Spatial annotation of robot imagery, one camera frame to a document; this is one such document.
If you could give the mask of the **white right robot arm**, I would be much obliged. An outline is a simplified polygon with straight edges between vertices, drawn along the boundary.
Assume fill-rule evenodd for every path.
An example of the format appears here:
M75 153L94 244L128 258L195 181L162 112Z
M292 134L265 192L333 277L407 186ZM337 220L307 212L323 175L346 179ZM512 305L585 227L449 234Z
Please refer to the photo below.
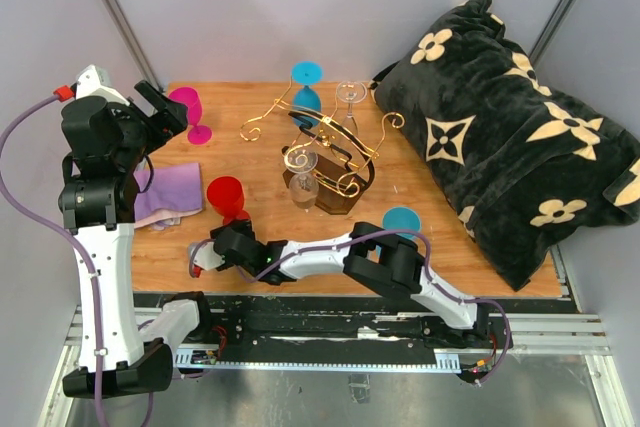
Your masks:
M248 220L233 221L210 232L216 269L237 267L250 282L280 285L320 275L344 274L368 290L392 300L410 300L435 313L453 335L453 344L474 347L489 337L489 312L478 298L440 277L408 237L406 230L386 230L357 222L341 236L315 242L258 241Z

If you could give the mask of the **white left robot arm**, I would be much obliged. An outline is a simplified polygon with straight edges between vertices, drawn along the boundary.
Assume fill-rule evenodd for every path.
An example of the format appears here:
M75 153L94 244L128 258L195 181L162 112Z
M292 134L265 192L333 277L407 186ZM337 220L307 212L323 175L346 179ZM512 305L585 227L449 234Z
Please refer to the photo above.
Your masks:
M166 390L174 352L188 338L200 343L214 330L201 292L174 295L150 324L136 322L131 260L134 204L140 189L136 167L187 127L184 105L147 81L136 91L155 109L144 114L117 91L96 86L61 111L70 147L62 161L64 187L58 206L74 247L81 290L79 366L63 379L71 398L115 398Z

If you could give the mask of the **red plastic wine glass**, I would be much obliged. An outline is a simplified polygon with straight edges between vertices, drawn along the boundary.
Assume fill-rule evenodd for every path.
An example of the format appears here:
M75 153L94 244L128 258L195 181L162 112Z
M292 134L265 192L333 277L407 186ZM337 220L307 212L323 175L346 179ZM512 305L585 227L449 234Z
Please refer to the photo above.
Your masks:
M233 176L221 176L207 187L206 198L216 213L222 217L222 224L235 220L249 220L244 210L245 196L241 182Z

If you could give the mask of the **blue plastic wine glass front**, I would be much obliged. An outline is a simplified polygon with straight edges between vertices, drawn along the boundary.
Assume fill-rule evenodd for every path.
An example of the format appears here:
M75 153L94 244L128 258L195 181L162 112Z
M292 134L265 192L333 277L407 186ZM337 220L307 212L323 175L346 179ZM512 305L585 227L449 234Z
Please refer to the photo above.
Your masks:
M421 219L419 215L409 207L397 206L389 209L383 216L382 228L384 230L407 230L407 233L400 233L400 236L409 240L414 240L412 232L421 230Z

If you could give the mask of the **magenta plastic wine glass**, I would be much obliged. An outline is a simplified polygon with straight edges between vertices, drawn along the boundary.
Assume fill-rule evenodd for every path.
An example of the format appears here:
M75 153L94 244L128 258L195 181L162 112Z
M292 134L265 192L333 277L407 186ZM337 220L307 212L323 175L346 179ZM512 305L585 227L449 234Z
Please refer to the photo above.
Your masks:
M212 137L212 130L201 123L203 109L197 90L192 87L179 87L169 94L169 98L187 107L187 140L193 145L206 144Z

